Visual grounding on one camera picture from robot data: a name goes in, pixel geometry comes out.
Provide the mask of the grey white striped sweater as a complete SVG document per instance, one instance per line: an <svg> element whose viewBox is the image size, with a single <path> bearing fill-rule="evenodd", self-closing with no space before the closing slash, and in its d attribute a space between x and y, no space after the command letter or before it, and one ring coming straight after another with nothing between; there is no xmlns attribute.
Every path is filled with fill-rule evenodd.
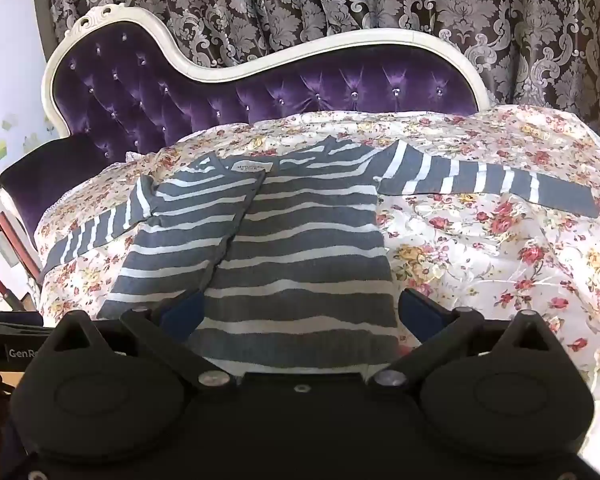
<svg viewBox="0 0 600 480"><path fill-rule="evenodd" d="M514 194L596 217L584 185L485 162L327 138L283 157L209 153L73 229L49 269L134 233L99 314L204 294L186 346L245 370L346 370L398 354L394 286L376 223L379 196Z"/></svg>

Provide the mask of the red vacuum tube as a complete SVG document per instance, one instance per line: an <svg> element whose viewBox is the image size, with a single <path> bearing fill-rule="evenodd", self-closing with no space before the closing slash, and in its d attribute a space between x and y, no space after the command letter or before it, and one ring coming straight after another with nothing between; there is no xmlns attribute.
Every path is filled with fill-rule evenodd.
<svg viewBox="0 0 600 480"><path fill-rule="evenodd" d="M13 311L24 311L22 302L15 296L15 294L0 280L0 295L6 301L6 304L12 308Z"/></svg>

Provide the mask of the floral bed cover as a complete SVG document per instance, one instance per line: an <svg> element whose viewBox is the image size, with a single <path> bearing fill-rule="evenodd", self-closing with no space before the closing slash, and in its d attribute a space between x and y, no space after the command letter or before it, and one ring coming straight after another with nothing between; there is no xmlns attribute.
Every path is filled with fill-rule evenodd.
<svg viewBox="0 0 600 480"><path fill-rule="evenodd" d="M123 202L139 176L164 180L198 156L283 156L326 136L385 148L536 170L592 188L600 202L600 139L569 113L499 106L469 117L316 112L201 130L172 148L136 148L55 198L34 232L41 256L80 223ZM377 208L396 284L488 318L538 311L595 399L582 457L600 472L600 215L587 219L515 196L388 197Z"/></svg>

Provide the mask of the dark purple velvet cushion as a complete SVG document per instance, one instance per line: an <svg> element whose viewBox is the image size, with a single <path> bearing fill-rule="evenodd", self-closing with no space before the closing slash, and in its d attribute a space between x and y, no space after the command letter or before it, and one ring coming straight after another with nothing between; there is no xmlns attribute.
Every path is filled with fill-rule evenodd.
<svg viewBox="0 0 600 480"><path fill-rule="evenodd" d="M91 179L114 162L108 148L86 134L53 140L36 148L0 174L30 240L44 212L65 192Z"/></svg>

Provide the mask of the brown silver damask curtain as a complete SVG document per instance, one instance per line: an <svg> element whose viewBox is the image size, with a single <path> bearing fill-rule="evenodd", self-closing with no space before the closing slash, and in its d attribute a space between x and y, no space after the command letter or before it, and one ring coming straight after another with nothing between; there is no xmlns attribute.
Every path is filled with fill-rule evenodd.
<svg viewBox="0 0 600 480"><path fill-rule="evenodd" d="M469 58L493 101L566 110L600 135L600 0L44 1L57 38L94 6L139 6L208 67L355 29L428 32Z"/></svg>

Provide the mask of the purple tufted headboard white frame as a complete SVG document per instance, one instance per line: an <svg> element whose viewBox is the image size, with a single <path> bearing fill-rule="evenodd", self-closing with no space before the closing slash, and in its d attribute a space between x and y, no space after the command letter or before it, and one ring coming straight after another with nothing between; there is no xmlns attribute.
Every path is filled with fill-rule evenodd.
<svg viewBox="0 0 600 480"><path fill-rule="evenodd" d="M48 60L45 114L101 162L191 133L318 110L470 115L490 105L471 62L443 40L400 28L318 38L237 66L195 64L154 14L89 10Z"/></svg>

